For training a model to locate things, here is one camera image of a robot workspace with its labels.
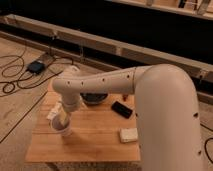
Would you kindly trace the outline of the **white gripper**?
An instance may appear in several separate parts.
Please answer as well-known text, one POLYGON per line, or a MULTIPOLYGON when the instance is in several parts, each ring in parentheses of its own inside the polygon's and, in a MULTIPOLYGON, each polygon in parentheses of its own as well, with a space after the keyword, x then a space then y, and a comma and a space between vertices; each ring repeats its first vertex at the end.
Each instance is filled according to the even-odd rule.
POLYGON ((60 123, 62 126, 65 126, 70 121, 70 113, 79 109, 81 104, 81 99, 79 96, 63 97, 62 106, 64 111, 61 111, 59 114, 60 123))

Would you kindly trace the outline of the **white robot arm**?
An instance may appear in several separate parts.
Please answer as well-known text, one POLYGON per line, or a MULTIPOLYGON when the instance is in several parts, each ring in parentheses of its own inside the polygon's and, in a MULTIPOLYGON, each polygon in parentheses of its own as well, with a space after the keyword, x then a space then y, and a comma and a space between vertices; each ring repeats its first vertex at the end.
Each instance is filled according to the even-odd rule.
POLYGON ((158 64, 81 76, 71 66, 52 86, 67 112, 81 93, 132 94, 142 171, 204 171, 197 92, 183 69, 158 64))

